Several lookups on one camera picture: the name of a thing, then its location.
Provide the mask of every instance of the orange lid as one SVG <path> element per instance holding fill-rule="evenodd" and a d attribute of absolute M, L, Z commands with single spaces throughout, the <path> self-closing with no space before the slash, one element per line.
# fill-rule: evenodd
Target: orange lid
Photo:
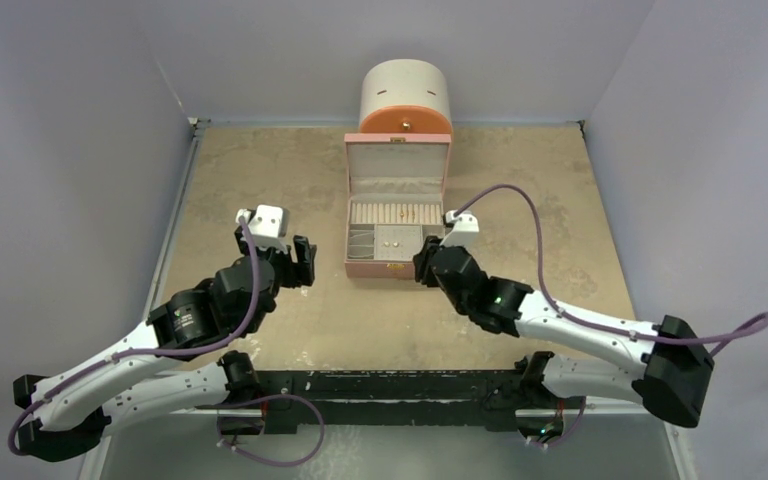
<path fill-rule="evenodd" d="M 391 105 L 370 113 L 360 133 L 448 133 L 452 124 L 442 113 L 419 105 Z"/>

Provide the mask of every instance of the white bracket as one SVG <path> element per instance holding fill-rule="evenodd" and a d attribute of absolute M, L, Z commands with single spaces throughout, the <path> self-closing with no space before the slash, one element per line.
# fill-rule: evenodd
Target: white bracket
<path fill-rule="evenodd" d="M 455 210 L 446 212 L 445 224 L 452 229 L 443 237 L 441 247 L 469 247 L 478 237 L 478 219 L 469 210 L 457 216 Z"/>
<path fill-rule="evenodd" d="M 543 386 L 560 398 L 601 397 L 642 405 L 631 387 L 638 377 L 621 367 L 597 359 L 555 355 L 543 370 Z"/>
<path fill-rule="evenodd" d="M 41 380 L 36 384 L 31 400 L 42 400 L 49 390 L 64 379 L 89 365 L 110 359 L 113 354 L 131 348 L 158 348 L 154 327 L 140 322 L 131 333 L 80 365 L 60 375 Z M 41 429 L 44 431 L 69 430 L 83 422 L 87 415 L 119 392 L 146 377 L 174 368 L 181 363 L 181 360 L 175 358 L 154 355 L 134 355 L 109 363 L 54 395 L 51 402 L 34 413 L 34 418 L 42 421 Z"/>
<path fill-rule="evenodd" d="M 184 408 L 221 403 L 228 397 L 226 383 L 228 377 L 218 363 L 138 383 L 102 405 L 110 417 L 104 435 Z"/>
<path fill-rule="evenodd" d="M 283 208 L 258 205 L 254 211 L 240 209 L 236 220 L 237 225 L 242 226 L 242 222 L 245 222 L 249 226 L 257 248 L 261 250 L 275 248 L 284 253 L 289 252 L 289 247 L 284 243 L 284 237 L 287 235 L 290 215 Z"/>
<path fill-rule="evenodd" d="M 590 323 L 619 330 L 634 330 L 655 335 L 654 324 L 614 318 L 574 305 L 557 302 L 563 311 Z M 592 355 L 641 378 L 646 370 L 644 355 L 650 355 L 655 343 L 651 340 L 632 340 L 628 335 L 607 333 L 584 327 L 562 317 L 546 302 L 543 294 L 534 291 L 525 296 L 519 306 L 520 318 L 515 321 L 517 332 L 524 338 L 546 340 Z"/>

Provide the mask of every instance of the metal frame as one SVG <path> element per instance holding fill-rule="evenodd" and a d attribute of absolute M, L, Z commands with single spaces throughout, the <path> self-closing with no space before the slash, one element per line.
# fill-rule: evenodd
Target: metal frame
<path fill-rule="evenodd" d="M 166 274 L 169 269 L 169 258 L 174 252 L 175 241 L 178 236 L 178 229 L 180 227 L 181 213 L 183 206 L 187 199 L 187 193 L 189 185 L 192 180 L 193 172 L 195 171 L 196 160 L 198 159 L 201 151 L 202 138 L 208 127 L 212 125 L 209 119 L 191 119 L 194 124 L 193 139 L 190 144 L 190 151 L 186 159 L 186 166 L 184 170 L 184 176 L 181 179 L 181 184 L 178 188 L 178 194 L 176 196 L 175 205 L 172 210 L 172 215 L 169 220 L 169 226 L 166 230 L 166 236 L 164 237 L 163 244 L 160 249 L 160 255 L 155 266 L 154 275 L 152 276 L 151 286 L 149 288 L 148 298 L 146 300 L 145 307 L 143 308 L 143 317 L 148 315 L 148 312 L 155 306 L 159 297 L 163 294 L 163 287 L 166 283 Z M 217 125 L 222 126 L 240 126 L 239 122 L 221 122 Z M 277 126 L 269 123 L 264 123 L 258 126 Z M 251 416 L 251 412 L 240 410 L 226 410 L 221 411 L 223 416 Z M 211 415 L 215 416 L 216 410 L 196 410 L 188 409 L 173 412 L 171 415 Z M 554 414 L 554 411 L 549 410 L 528 410 L 526 412 L 517 412 L 522 416 L 547 416 Z M 648 412 L 641 406 L 628 402 L 611 399 L 590 399 L 587 404 L 586 415 L 648 415 Z M 675 427 L 664 423 L 664 433 L 667 436 L 670 445 L 670 455 L 673 457 L 676 471 L 681 480 L 698 480 L 698 474 L 696 471 L 691 442 L 689 439 L 689 433 L 687 430 Z M 81 471 L 78 476 L 78 480 L 98 480 L 101 478 L 102 470 L 104 468 L 104 462 L 107 458 L 107 454 L 110 449 L 110 442 L 112 437 L 104 438 L 101 443 L 88 452 L 84 456 L 84 462 L 81 466 Z"/>

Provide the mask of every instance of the cable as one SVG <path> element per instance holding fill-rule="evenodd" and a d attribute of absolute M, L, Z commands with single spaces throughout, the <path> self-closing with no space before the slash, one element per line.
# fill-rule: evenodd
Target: cable
<path fill-rule="evenodd" d="M 307 400 L 306 398 L 299 397 L 298 395 L 281 393 L 276 395 L 267 395 L 265 397 L 249 400 L 248 402 L 228 404 L 228 405 L 216 405 L 216 406 L 220 408 L 245 408 L 245 407 L 250 407 L 252 405 L 263 404 L 263 403 L 269 402 L 270 400 L 293 400 L 293 401 L 304 404 L 304 406 L 306 406 L 307 408 L 310 409 L 310 411 L 313 412 L 313 414 L 316 416 L 317 422 L 319 422 L 319 439 L 316 441 L 316 445 L 313 447 L 313 450 L 311 450 L 310 453 L 308 453 L 307 455 L 305 455 L 304 457 L 298 460 L 284 462 L 284 461 L 264 458 L 264 457 L 261 457 L 260 455 L 256 455 L 254 453 L 243 450 L 242 448 L 239 448 L 236 445 L 222 438 L 222 430 L 219 426 L 219 421 L 221 420 L 221 417 L 216 419 L 216 432 L 219 434 L 219 437 L 220 437 L 219 442 L 216 444 L 216 446 L 220 448 L 221 447 L 227 448 L 228 450 L 231 450 L 232 452 L 238 455 L 242 455 L 248 459 L 254 460 L 264 465 L 269 465 L 271 467 L 297 467 L 305 463 L 306 461 L 310 460 L 311 458 L 313 458 L 313 456 L 316 455 L 316 453 L 322 447 L 322 442 L 325 441 L 325 419 L 322 418 L 322 413 L 319 411 L 319 409 L 317 409 L 316 406 L 310 403 L 309 400 Z"/>
<path fill-rule="evenodd" d="M 599 325 L 596 323 L 588 322 L 583 318 L 579 318 L 567 312 L 566 310 L 561 308 L 560 305 L 558 305 L 558 303 L 555 301 L 554 298 L 552 298 L 552 296 L 549 294 L 549 289 L 546 287 L 546 280 L 543 274 L 543 230 L 540 227 L 540 216 L 537 213 L 537 206 L 534 204 L 534 201 L 531 200 L 531 197 L 529 197 L 524 190 L 517 187 L 516 185 L 511 185 L 507 183 L 500 183 L 498 185 L 493 185 L 492 187 L 482 190 L 481 192 L 478 193 L 478 195 L 476 195 L 471 200 L 466 202 L 461 208 L 457 209 L 455 211 L 454 216 L 457 217 L 458 215 L 463 213 L 464 210 L 471 207 L 478 200 L 484 198 L 484 196 L 486 196 L 488 193 L 493 192 L 495 190 L 501 190 L 501 189 L 508 189 L 508 190 L 513 190 L 517 192 L 526 201 L 526 203 L 528 203 L 528 206 L 531 209 L 531 215 L 534 218 L 534 227 L 535 227 L 536 236 L 537 236 L 537 281 L 540 284 L 540 293 L 543 295 L 543 298 L 546 299 L 546 302 L 552 307 L 552 309 L 555 310 L 555 312 L 557 312 L 559 315 L 563 316 L 567 320 L 575 323 L 576 325 L 592 328 L 593 330 L 598 330 L 601 332 L 612 333 L 615 335 L 623 335 L 630 338 L 639 338 L 639 339 L 649 340 L 652 342 L 663 343 L 667 345 L 706 345 L 706 344 L 716 343 L 717 345 L 714 348 L 712 348 L 710 352 L 712 357 L 720 353 L 732 341 L 737 340 L 738 338 L 754 335 L 768 327 L 768 312 L 761 312 L 755 315 L 754 317 L 750 318 L 749 320 L 743 322 L 731 333 L 711 335 L 711 336 L 699 337 L 699 338 L 686 338 L 686 339 L 666 338 L 666 337 L 659 337 L 657 335 L 647 335 L 643 333 L 632 332 L 630 330 L 623 330 L 621 328 L 614 328 L 614 327 L 608 327 L 605 325 Z M 567 431 L 563 432 L 561 436 L 558 437 L 557 440 L 551 442 L 550 444 L 543 444 L 543 448 L 547 448 L 549 445 L 551 445 L 554 448 L 564 443 L 569 438 L 569 436 L 578 428 L 579 424 L 581 423 L 581 418 L 584 416 L 584 410 L 586 406 L 587 406 L 587 397 L 582 397 L 581 407 L 578 410 L 578 415 L 575 417 L 575 420 L 573 421 L 570 428 Z"/>
<path fill-rule="evenodd" d="M 161 348 L 135 348 L 131 350 L 124 350 L 122 352 L 114 353 L 110 356 L 109 360 L 99 360 L 98 362 L 79 370 L 62 382 L 58 383 L 51 390 L 47 391 L 41 400 L 33 402 L 28 406 L 28 408 L 22 411 L 22 413 L 19 415 L 19 418 L 13 422 L 13 426 L 10 428 L 10 436 L 7 439 L 7 448 L 10 449 L 10 452 L 19 456 L 27 455 L 26 453 L 19 450 L 19 447 L 16 446 L 16 434 L 19 431 L 19 428 L 22 426 L 22 422 L 24 422 L 26 418 L 39 410 L 40 407 L 46 403 L 51 402 L 51 399 L 54 398 L 54 396 L 68 388 L 70 385 L 95 372 L 96 370 L 106 366 L 108 363 L 117 363 L 119 360 L 133 355 L 156 355 L 160 357 L 188 357 L 191 355 L 204 355 L 205 353 L 210 353 L 228 346 L 235 338 L 242 335 L 242 333 L 246 330 L 246 327 L 248 327 L 249 323 L 251 323 L 252 318 L 254 318 L 254 314 L 257 311 L 258 293 L 260 292 L 260 266 L 258 265 L 257 259 L 257 246 L 255 244 L 254 237 L 252 237 L 251 230 L 249 230 L 249 226 L 246 224 L 246 222 L 240 222 L 240 226 L 242 227 L 243 236 L 245 237 L 246 244 L 248 245 L 249 257 L 252 259 L 251 272 L 253 294 L 251 302 L 249 302 L 249 308 L 246 311 L 246 315 L 243 317 L 243 321 L 240 323 L 236 330 L 234 330 L 224 339 L 211 343 L 210 345 L 205 345 L 203 347 L 184 348 L 181 350 Z"/>

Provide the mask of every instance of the stained surface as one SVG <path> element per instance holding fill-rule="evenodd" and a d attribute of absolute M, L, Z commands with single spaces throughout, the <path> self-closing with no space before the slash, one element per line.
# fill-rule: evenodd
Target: stained surface
<path fill-rule="evenodd" d="M 238 256 L 234 215 L 258 204 L 290 210 L 289 234 L 319 246 L 316 283 L 282 290 L 260 331 L 232 346 L 260 369 L 508 368 L 543 341 L 492 335 L 458 316 L 442 292 L 400 280 L 348 279 L 343 270 L 346 128 L 215 127 L 205 134 L 174 245 L 163 301 Z M 599 192 L 577 125 L 456 129 L 445 193 L 454 209 L 495 183 L 519 185 L 538 205 L 546 281 L 566 302 L 632 318 Z M 472 211 L 470 248 L 490 275 L 537 285 L 528 207 L 496 192 Z M 202 357 L 204 364 L 219 354 Z"/>

